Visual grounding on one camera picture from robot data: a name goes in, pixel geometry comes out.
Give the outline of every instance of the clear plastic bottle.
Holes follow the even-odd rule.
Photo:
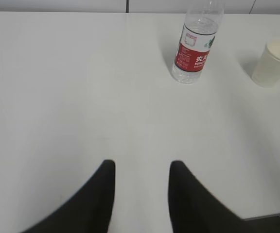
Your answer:
[[[223,14],[223,0],[192,0],[172,69],[177,81],[190,84],[198,80]]]

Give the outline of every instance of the white table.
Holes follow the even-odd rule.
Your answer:
[[[242,66],[280,16],[226,15],[201,79],[172,79],[184,15],[0,12],[0,233],[117,165],[111,233],[171,233],[170,162],[242,218],[280,213],[280,81]]]

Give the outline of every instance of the wall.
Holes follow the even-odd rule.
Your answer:
[[[0,11],[185,13],[192,0],[0,0]],[[280,14],[280,0],[225,0],[226,13]]]
[[[125,12],[126,0],[0,0],[0,11]]]

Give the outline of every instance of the label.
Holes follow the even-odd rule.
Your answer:
[[[213,44],[215,34],[195,33],[184,25],[175,56],[176,66],[187,72],[201,71]]]

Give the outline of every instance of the paper cup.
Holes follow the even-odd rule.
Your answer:
[[[280,39],[266,44],[251,78],[263,87],[272,87],[280,79]]]

